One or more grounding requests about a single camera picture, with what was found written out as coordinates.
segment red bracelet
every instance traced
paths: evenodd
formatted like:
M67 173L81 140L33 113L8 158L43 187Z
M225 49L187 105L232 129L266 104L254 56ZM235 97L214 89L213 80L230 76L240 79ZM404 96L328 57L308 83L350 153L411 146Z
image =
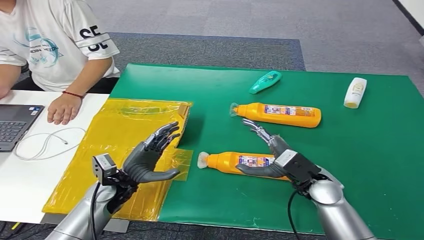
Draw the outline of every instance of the red bracelet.
M63 94L69 94L69 95L72 95L72 96L78 97L78 98L80 98L80 99L83 99L83 98L84 98L84 96L81 96L81 95L78 95L78 94L75 94L75 93L72 93L72 92L68 92L68 91L62 91L62 93L63 93Z

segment yellow bag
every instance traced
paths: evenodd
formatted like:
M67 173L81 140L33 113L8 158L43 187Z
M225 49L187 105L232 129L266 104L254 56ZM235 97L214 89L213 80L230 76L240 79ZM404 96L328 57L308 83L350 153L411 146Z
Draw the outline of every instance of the yellow bag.
M94 116L75 156L60 182L44 205L43 212L67 214L81 200L88 188L96 182L92 171L92 157L108 153L118 168L133 148L159 127L178 122L184 132L191 103L108 99ZM155 171L178 168L178 180L185 180L193 151L175 148L180 137L174 139L157 162ZM156 221L171 181L140 184L138 191L113 217Z

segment graphic print on shirt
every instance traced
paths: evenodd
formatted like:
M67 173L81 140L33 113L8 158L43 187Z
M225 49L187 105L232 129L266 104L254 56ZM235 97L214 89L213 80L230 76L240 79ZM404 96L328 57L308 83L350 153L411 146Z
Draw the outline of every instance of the graphic print on shirt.
M94 39L97 36L101 36L101 35L106 34L106 33L97 32L98 31L97 30L98 28L99 27L97 25L94 25L94 26L91 26L90 29L87 29L87 28L81 29L79 31L79 35L84 40L82 40L80 42L83 42L83 41L85 42L85 40ZM88 47L88 50L90 50L90 52L97 52L98 50L100 50L100 48L101 49L107 49L109 46L107 44L103 44L103 42L105 42L107 40L110 40L111 38L109 37L108 34L106 34L106 36L107 36L107 39L106 40L105 39L100 39L100 42L95 42L93 45L89 45L89 46L86 46L86 47Z
M25 31L25 40L17 40L13 35L14 42L22 47L29 48L29 62L33 65L43 65L50 68L63 56L59 52L59 47L51 39L42 36L37 28L28 27Z

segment teal bottle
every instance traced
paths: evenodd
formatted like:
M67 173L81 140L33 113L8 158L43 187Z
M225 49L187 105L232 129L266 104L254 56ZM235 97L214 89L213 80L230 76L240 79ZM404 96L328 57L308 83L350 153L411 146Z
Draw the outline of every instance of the teal bottle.
M250 88L249 93L257 94L259 91L276 84L280 79L281 73L278 71L270 71L255 82L255 84Z

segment robot finger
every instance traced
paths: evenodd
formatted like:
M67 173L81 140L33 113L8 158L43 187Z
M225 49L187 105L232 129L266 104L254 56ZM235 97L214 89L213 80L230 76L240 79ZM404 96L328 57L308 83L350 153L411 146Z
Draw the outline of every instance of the robot finger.
M165 150L168 147L168 145L172 142L172 140L174 140L175 138L177 138L179 136L181 136L181 134L179 134L179 133L169 136L166 139L166 142L163 144L163 146L160 147L160 150L161 151Z
M242 173L252 176L259 177L271 177L271 178L281 178L283 175L275 172L272 168L268 166L258 166L258 167L250 167L243 164L238 164L235 166Z
M158 130L156 130L154 132L154 134L156 136L161 136L161 135L163 135L165 133L168 133L173 127L176 127L177 125L178 125L178 122L177 121L174 121L174 122L171 122L169 124L163 125Z
M262 126L247 118L243 118L241 121L244 125L250 127L250 131L256 133L266 144L269 144L271 135Z
M268 143L269 149L274 157L277 159L287 149L291 149L284 139L279 135L273 135Z
M167 143L169 135L171 135L173 132L177 131L178 129L180 129L179 126L174 126L171 129L169 129L165 134L158 137L157 138L157 144L156 144L155 147L160 150L162 148L162 146Z
M177 176L179 173L180 173L180 170L178 170L177 168L172 168L165 172L149 171L146 174L144 174L141 179L139 179L139 182L150 183L150 182L170 180L170 179L173 179L175 176Z

